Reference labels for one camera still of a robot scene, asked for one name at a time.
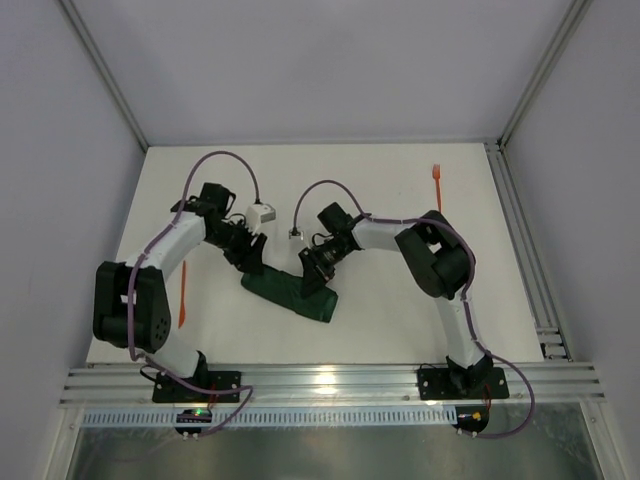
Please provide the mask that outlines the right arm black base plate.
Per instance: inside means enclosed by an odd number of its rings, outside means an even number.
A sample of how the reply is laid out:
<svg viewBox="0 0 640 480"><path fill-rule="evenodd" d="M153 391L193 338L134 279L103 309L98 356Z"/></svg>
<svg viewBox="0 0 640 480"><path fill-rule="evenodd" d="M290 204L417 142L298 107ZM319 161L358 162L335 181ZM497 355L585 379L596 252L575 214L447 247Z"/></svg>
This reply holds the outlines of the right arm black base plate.
<svg viewBox="0 0 640 480"><path fill-rule="evenodd" d="M504 370L498 367L474 378L450 368L421 366L416 376L421 400L503 400L510 396Z"/></svg>

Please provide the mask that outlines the orange plastic knife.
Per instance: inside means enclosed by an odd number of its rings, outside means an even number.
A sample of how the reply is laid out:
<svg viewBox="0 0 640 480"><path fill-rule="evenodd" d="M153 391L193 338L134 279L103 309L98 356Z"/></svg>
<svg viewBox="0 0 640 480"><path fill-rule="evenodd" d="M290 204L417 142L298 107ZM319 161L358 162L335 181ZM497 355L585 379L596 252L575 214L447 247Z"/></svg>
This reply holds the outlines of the orange plastic knife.
<svg viewBox="0 0 640 480"><path fill-rule="evenodd" d="M186 280L187 280L187 262L186 260L183 260L181 265L178 329L181 329L186 321Z"/></svg>

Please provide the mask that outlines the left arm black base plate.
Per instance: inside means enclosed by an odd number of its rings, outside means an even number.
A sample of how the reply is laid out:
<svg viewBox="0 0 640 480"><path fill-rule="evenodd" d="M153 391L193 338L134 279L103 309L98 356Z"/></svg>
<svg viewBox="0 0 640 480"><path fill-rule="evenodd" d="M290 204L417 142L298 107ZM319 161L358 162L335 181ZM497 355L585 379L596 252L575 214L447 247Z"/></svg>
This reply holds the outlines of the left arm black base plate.
<svg viewBox="0 0 640 480"><path fill-rule="evenodd" d="M213 370L208 372L208 379L204 381L201 389L231 390L240 387L241 380L242 373L240 371ZM211 402L237 404L240 402L240 394L203 394L186 388L168 376L157 374L152 402L156 404Z"/></svg>

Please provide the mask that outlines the orange plastic fork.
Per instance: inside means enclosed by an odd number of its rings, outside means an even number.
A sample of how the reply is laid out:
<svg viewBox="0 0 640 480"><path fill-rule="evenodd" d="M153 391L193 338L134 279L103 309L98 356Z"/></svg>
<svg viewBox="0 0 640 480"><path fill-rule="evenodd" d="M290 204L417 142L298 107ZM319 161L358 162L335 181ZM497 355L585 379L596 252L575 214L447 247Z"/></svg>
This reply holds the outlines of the orange plastic fork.
<svg viewBox="0 0 640 480"><path fill-rule="evenodd" d="M434 164L432 167L432 179L435 184L436 202L438 211L442 211L442 192L441 192L441 166Z"/></svg>

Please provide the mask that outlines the green cloth napkin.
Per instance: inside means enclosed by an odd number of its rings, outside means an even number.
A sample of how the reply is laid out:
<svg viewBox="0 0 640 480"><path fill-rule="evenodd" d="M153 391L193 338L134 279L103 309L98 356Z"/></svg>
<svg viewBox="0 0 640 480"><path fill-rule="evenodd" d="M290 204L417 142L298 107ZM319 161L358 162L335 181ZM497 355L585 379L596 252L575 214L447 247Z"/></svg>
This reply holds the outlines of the green cloth napkin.
<svg viewBox="0 0 640 480"><path fill-rule="evenodd" d="M322 323L331 322L339 299L338 294L327 287L303 297L301 277L268 266L262 274L244 273L241 285L270 303Z"/></svg>

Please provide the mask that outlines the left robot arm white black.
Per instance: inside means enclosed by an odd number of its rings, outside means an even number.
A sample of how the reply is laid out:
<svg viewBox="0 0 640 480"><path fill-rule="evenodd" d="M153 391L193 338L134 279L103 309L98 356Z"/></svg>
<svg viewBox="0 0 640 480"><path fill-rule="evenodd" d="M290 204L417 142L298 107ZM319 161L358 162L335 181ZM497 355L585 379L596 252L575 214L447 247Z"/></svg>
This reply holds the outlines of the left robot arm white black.
<svg viewBox="0 0 640 480"><path fill-rule="evenodd" d="M96 272L94 337L199 394L220 388L210 377L205 355L173 331L166 281L203 243L220 249L239 272L263 273L267 237L260 228L275 219L276 211L255 201L234 215L235 199L220 184L204 184L199 195L172 206L170 221L146 246L124 262L103 262Z"/></svg>

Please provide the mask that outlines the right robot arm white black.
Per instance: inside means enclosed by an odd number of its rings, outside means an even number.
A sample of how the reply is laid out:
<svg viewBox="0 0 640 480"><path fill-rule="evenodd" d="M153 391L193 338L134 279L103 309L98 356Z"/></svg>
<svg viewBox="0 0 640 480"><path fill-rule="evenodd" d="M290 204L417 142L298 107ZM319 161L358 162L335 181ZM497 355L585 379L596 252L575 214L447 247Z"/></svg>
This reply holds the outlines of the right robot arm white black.
<svg viewBox="0 0 640 480"><path fill-rule="evenodd" d="M434 300L447 341L445 385L464 397L479 388L493 360L472 332L468 292L476 261L467 243L437 210L417 219L353 217L334 202L318 215L328 232L319 245L301 250L301 295L320 291L336 265L356 251L383 250L401 255L419 289Z"/></svg>

